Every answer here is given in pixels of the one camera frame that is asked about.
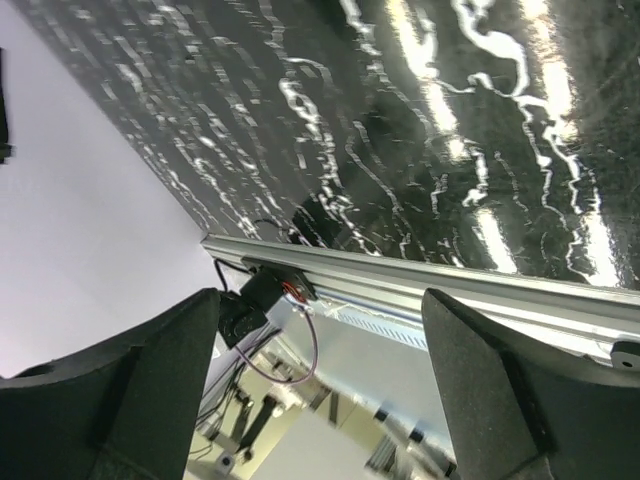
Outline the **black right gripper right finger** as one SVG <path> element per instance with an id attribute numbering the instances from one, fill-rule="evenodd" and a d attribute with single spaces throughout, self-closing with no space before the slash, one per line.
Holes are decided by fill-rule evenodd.
<path id="1" fill-rule="evenodd" d="M 557 349 L 432 288 L 422 318 L 461 478 L 638 478 L 639 372 Z"/>

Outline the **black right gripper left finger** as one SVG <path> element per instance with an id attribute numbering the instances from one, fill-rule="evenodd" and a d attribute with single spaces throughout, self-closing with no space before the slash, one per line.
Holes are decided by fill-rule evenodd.
<path id="1" fill-rule="evenodd" d="M 220 295 L 1 382 L 4 479 L 180 479 L 212 357 Z"/>

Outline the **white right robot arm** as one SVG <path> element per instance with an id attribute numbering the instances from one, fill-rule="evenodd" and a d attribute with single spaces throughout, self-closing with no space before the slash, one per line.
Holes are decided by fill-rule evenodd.
<path id="1" fill-rule="evenodd" d="M 422 300 L 464 479 L 635 479 L 639 374 L 577 357 L 451 296 Z M 215 336 L 266 321 L 204 289 L 137 327 L 1 383 L 5 479 L 179 479 Z"/>

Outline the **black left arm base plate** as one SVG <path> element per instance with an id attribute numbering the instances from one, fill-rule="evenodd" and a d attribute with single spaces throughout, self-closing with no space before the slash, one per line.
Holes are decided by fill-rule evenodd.
<path id="1" fill-rule="evenodd" d="M 625 371 L 640 371 L 640 343 L 621 339 L 613 343 L 610 358 L 612 367 Z"/>

